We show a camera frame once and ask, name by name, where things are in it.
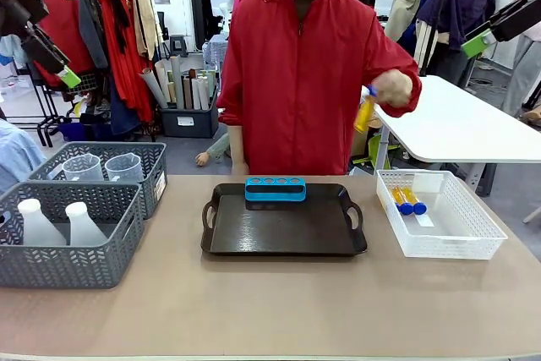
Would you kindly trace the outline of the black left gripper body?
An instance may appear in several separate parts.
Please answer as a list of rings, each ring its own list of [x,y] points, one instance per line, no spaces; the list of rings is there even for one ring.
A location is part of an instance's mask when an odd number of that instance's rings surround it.
[[[49,74],[65,75],[69,63],[68,57],[39,26],[32,25],[25,28],[21,47],[30,60],[39,63]]]

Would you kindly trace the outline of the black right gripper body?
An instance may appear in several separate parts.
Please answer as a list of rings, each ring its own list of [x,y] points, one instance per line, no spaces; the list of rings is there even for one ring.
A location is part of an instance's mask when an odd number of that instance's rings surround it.
[[[540,0],[514,0],[493,14],[489,22],[498,42],[510,41],[540,22]]]

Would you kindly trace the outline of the person's left hand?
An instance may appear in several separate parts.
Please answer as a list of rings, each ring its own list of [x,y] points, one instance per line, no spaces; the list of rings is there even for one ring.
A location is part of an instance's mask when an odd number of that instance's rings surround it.
[[[380,105],[404,107],[411,99],[413,82],[411,78],[397,69],[380,74],[372,81],[376,100]]]

